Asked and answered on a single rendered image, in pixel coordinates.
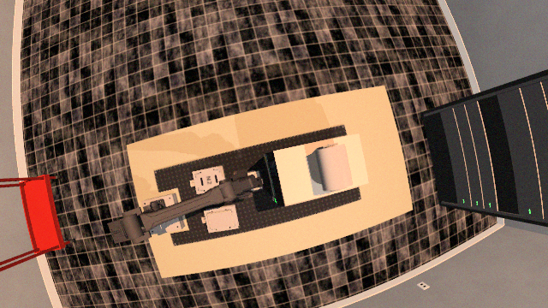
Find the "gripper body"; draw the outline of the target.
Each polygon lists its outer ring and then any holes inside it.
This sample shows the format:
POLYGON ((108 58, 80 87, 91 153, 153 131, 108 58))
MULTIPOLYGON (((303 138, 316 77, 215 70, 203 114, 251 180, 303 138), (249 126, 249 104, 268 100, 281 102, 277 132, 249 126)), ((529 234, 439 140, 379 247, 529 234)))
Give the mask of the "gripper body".
MULTIPOLYGON (((238 178, 241 178, 241 177, 245 177, 245 176, 248 176, 247 174, 247 170, 246 169, 243 169, 243 170, 238 170, 237 171, 237 175, 232 175, 232 178, 233 178, 233 181, 238 179, 238 178)), ((250 195, 250 191, 247 192, 247 193, 243 193, 243 194, 237 194, 237 197, 239 197, 239 199, 242 199, 242 198, 248 198, 248 195, 250 195), (243 196, 243 197, 242 197, 243 196)))

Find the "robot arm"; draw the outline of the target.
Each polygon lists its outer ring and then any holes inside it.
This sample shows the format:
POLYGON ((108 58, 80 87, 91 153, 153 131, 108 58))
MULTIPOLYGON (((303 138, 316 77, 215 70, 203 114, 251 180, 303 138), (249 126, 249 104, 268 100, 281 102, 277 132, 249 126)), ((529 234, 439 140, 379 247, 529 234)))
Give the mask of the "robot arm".
POLYGON ((255 177, 255 175, 248 175, 238 178, 237 181, 234 182, 227 178, 219 181, 219 187, 218 185, 214 186, 198 196, 186 199, 171 206, 166 207, 164 199, 159 199, 144 206, 143 212, 140 207, 123 212, 122 217, 125 217, 124 219, 122 218, 118 219, 119 221, 109 222, 107 225, 112 233, 115 244, 128 240, 132 240, 133 244, 136 244, 143 240, 150 239, 152 237, 150 230, 159 224, 184 216, 209 205, 221 204, 222 202, 227 203, 238 198, 237 194, 247 193, 251 189, 255 189, 256 187, 260 188, 262 186, 263 180, 261 179, 261 176, 255 177), (140 222, 138 222, 138 218, 140 222), (121 224, 121 222, 123 222, 123 224, 121 224), (144 233, 141 228, 143 225, 145 228, 144 233))

